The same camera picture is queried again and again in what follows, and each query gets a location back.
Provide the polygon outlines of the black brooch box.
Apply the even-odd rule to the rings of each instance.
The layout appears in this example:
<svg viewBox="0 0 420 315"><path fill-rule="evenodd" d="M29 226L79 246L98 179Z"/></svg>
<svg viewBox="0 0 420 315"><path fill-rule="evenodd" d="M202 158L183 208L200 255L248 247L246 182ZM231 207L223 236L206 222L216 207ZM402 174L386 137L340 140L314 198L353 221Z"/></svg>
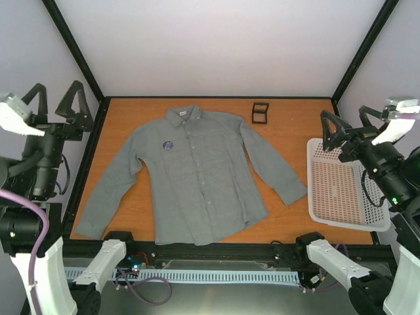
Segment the black brooch box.
<svg viewBox="0 0 420 315"><path fill-rule="evenodd" d="M252 123L266 125L268 123L268 109L270 104L267 102L254 102L252 107Z"/></svg>

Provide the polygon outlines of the blue brooch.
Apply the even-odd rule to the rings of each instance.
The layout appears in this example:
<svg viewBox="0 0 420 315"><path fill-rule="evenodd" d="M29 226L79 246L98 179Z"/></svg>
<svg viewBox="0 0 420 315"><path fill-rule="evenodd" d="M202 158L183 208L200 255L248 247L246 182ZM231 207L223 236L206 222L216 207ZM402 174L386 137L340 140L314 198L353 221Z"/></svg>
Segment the blue brooch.
<svg viewBox="0 0 420 315"><path fill-rule="evenodd" d="M164 150L171 150L171 149L173 149L173 147L174 147L174 144L173 144L172 141L165 141L163 143L163 149Z"/></svg>

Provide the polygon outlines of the grey button-up shirt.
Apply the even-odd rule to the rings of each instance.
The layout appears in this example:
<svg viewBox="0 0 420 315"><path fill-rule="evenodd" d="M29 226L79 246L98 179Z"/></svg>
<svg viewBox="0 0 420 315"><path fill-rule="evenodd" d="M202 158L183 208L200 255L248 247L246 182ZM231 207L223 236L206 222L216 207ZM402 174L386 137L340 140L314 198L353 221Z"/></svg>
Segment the grey button-up shirt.
<svg viewBox="0 0 420 315"><path fill-rule="evenodd" d="M165 141L173 149L164 150ZM189 105L135 129L91 192L75 231L99 239L143 167L158 245L207 245L265 219L255 175L286 205L307 193L292 166L244 118Z"/></svg>

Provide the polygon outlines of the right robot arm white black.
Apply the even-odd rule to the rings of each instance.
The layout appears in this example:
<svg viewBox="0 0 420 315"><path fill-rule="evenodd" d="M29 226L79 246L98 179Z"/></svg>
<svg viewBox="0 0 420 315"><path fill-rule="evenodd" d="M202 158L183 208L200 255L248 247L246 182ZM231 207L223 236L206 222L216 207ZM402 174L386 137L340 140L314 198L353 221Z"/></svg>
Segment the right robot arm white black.
<svg viewBox="0 0 420 315"><path fill-rule="evenodd" d="M321 234L312 232L297 238L296 258L301 264L314 263L324 268L347 291L359 314L419 313L419 149L403 158L394 147L419 119L417 99L391 100L382 112L362 106L361 128L353 128L339 116L321 113L323 149L341 149L342 162L360 161L362 193L368 196L366 179L370 178L382 192L378 202L385 202L395 212L397 227L402 229L400 260L393 279L360 266L334 248Z"/></svg>

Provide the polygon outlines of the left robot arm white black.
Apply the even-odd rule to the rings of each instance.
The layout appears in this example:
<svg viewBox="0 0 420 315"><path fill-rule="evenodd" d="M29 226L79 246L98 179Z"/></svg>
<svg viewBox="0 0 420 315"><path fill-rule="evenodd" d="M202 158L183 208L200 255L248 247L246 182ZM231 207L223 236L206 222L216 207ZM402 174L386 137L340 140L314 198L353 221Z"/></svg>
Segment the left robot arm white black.
<svg viewBox="0 0 420 315"><path fill-rule="evenodd" d="M1 128L26 137L21 159L1 158L1 245L20 274L32 314L98 314L106 282L119 263L135 260L137 249L130 232L110 232L85 271L67 280L62 206L53 198L65 191L57 183L64 143L93 129L82 82L70 85L56 114L63 123L49 122L40 83L23 97L1 95Z"/></svg>

